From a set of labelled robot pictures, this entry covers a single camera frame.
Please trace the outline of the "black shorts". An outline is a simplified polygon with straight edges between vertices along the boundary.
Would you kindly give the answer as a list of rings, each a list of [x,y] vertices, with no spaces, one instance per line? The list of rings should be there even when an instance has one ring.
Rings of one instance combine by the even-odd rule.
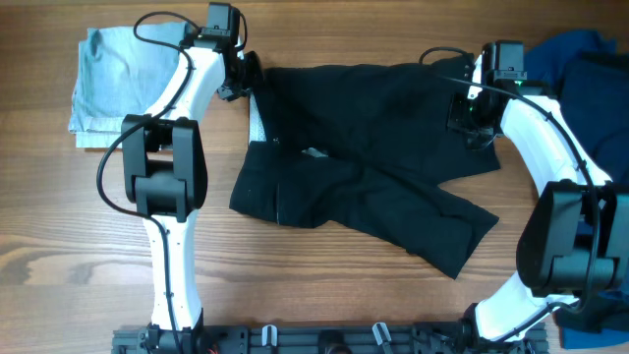
[[[265,138],[249,145],[231,208],[301,228],[335,221],[456,277],[497,222],[442,189],[499,166],[492,147],[467,149],[446,127],[471,71],[463,57],[267,69],[253,92]]]

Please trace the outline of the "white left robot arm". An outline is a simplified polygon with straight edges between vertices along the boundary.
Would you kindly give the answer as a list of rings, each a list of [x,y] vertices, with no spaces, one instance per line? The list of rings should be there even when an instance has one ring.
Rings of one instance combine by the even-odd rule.
[[[176,47],[179,64],[163,94],[145,114],[123,120],[125,190],[149,239],[154,301],[136,344],[115,333],[115,353],[214,350],[195,281],[195,225],[207,193],[200,120],[213,96],[247,97],[261,82],[257,55],[245,50],[246,42],[242,12],[210,3],[205,26],[186,26]]]

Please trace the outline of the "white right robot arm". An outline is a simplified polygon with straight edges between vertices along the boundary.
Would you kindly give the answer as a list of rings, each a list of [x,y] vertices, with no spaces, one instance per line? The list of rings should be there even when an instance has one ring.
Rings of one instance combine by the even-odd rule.
[[[520,237],[516,272],[474,306],[473,328],[486,343],[521,340],[553,311],[580,314],[628,267],[628,190],[591,160],[562,117],[551,89],[529,80],[524,46],[486,44],[453,96],[447,127],[469,149],[509,139],[539,199]]]

